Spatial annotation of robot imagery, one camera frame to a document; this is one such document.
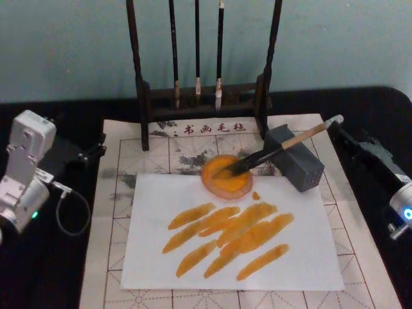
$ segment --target white paper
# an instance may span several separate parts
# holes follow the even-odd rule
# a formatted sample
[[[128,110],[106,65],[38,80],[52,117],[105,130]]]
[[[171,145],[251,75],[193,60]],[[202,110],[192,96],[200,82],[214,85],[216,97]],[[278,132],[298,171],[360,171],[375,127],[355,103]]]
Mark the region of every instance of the white paper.
[[[284,177],[253,178],[253,190],[237,201],[225,201],[208,192],[199,176],[138,174],[135,198],[122,273],[127,289],[233,289],[233,290],[343,290],[335,245],[318,188],[298,192]],[[278,212],[291,212],[295,220],[270,241],[248,254],[242,254],[208,279],[203,273],[218,257],[215,250],[202,262],[176,277],[182,259],[202,244],[216,239],[198,236],[179,248],[162,254],[164,245],[180,229],[168,230],[170,221],[181,211],[214,203],[218,208],[237,205],[241,210],[261,201],[274,204]],[[242,281],[239,271],[258,256],[286,243],[289,251]]]

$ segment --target blue led light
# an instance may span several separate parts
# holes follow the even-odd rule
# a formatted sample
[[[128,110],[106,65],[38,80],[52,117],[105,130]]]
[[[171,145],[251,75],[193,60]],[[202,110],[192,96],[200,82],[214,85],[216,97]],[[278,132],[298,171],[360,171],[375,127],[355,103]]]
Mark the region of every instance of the blue led light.
[[[412,209],[410,208],[405,208],[404,210],[404,216],[408,220],[412,220]]]

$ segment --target black table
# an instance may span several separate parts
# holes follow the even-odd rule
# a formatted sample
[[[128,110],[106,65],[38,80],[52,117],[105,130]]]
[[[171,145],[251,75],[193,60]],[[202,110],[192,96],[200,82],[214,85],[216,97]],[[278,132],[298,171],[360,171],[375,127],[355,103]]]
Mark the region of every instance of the black table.
[[[385,87],[289,91],[272,93],[271,115],[320,113],[324,119],[338,113],[353,135],[363,128],[412,175],[412,103],[401,92]],[[58,118],[58,134],[82,148],[93,145],[102,132],[103,120],[130,119],[124,107],[133,99],[31,102],[0,105],[0,149],[6,148],[13,117],[31,109],[45,117]],[[389,276],[404,308],[412,308],[412,232],[397,242],[389,238],[382,209],[388,197],[365,171],[337,152],[360,208],[379,248]],[[3,175],[6,153],[0,151]],[[67,173],[65,183],[93,204],[98,164],[87,171]],[[88,232],[67,238],[55,222],[57,192],[42,208],[20,240],[0,248],[0,308],[77,308],[79,306]],[[66,213],[76,220],[79,210]]]

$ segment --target grid pattern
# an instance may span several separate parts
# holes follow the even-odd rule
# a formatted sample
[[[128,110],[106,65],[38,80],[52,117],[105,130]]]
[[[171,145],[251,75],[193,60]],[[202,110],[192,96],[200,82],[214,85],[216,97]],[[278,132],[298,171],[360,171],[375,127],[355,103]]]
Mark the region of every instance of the grid pattern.
[[[141,151],[140,139],[120,141],[113,212],[113,229],[106,278],[105,308],[179,309],[280,309],[280,308],[374,308],[355,251],[325,174],[319,189],[328,214],[345,290],[341,292],[280,292],[233,290],[121,290],[120,277],[126,250],[127,232],[133,204],[136,173],[198,174],[203,163],[217,154],[247,156],[260,150],[263,141],[257,133],[202,136],[164,136],[156,130],[149,139],[150,151]],[[175,133],[182,128],[174,127]],[[304,142],[318,156],[313,140]],[[272,164],[254,169],[256,175],[279,176]]]

